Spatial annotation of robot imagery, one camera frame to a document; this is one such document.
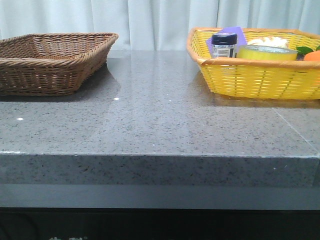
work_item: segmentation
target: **wicker basket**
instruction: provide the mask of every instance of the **wicker basket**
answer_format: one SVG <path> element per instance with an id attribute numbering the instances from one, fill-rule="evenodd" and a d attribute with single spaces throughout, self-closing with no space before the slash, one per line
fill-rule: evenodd
<path id="1" fill-rule="evenodd" d="M 0 40 L 0 95 L 71 95 L 105 62 L 118 35 L 28 34 Z"/>
<path id="2" fill-rule="evenodd" d="M 206 40 L 221 28 L 196 27 L 187 39 L 187 50 L 200 67 L 211 92 L 254 99 L 320 99 L 320 61 L 271 61 L 211 58 Z M 320 45 L 320 35 L 295 29 L 244 28 L 246 39 L 276 36 L 289 48 Z"/>

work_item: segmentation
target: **green leaf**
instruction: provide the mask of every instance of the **green leaf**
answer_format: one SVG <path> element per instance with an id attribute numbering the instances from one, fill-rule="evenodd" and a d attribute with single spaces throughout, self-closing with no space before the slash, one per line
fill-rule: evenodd
<path id="1" fill-rule="evenodd" d="M 296 50 L 298 51 L 298 54 L 303 54 L 303 55 L 313 52 L 313 50 L 307 46 L 297 46 Z"/>

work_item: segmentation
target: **yellow plastic basket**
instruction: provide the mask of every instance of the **yellow plastic basket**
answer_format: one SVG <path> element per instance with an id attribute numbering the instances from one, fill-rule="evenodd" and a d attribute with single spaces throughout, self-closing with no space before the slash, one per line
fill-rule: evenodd
<path id="1" fill-rule="evenodd" d="M 211 58 L 206 40 L 221 28 L 195 27 L 187 50 L 200 67 L 211 92 L 253 99 L 320 99 L 320 61 Z M 287 39 L 289 49 L 320 45 L 320 35 L 296 29 L 243 28 L 247 41 L 275 36 Z"/>

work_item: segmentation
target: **basket rim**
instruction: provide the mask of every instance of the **basket rim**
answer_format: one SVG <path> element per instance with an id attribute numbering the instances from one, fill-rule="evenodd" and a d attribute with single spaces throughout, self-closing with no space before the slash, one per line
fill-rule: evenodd
<path id="1" fill-rule="evenodd" d="M 104 40 L 101 44 L 95 46 L 93 49 L 75 55 L 72 59 L 37 59 L 37 58 L 1 58 L 0 64 L 8 64 L 11 66 L 26 64 L 36 64 L 38 66 L 66 66 L 73 64 L 81 64 L 86 62 L 89 58 L 97 54 L 101 49 L 110 47 L 119 38 L 115 32 L 64 32 L 64 33 L 31 33 L 21 36 L 14 36 L 7 39 L 0 40 L 0 43 L 11 42 L 19 39 L 26 39 L 29 37 L 61 37 L 61 36 L 103 36 L 110 35 L 109 39 Z"/>
<path id="2" fill-rule="evenodd" d="M 192 39 L 196 32 L 218 32 L 221 27 L 193 27 L 187 37 L 186 49 L 190 57 L 200 66 L 203 65 L 245 65 L 255 67 L 269 68 L 290 68 L 290 69 L 320 69 L 320 61 L 280 61 L 280 60 L 251 60 L 232 57 L 203 58 L 192 50 Z M 282 29 L 282 28 L 242 28 L 244 32 L 274 32 L 274 33 L 290 33 L 306 36 L 312 39 L 319 39 L 320 35 L 300 31 L 298 29 Z"/>

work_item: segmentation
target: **speckled stone surface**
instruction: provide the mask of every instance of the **speckled stone surface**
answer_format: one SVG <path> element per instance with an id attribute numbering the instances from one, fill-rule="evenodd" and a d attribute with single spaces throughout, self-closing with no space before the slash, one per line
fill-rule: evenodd
<path id="1" fill-rule="evenodd" d="M 311 187 L 320 102 L 210 93 L 184 51 L 111 51 L 71 96 L 0 96 L 0 182 Z"/>

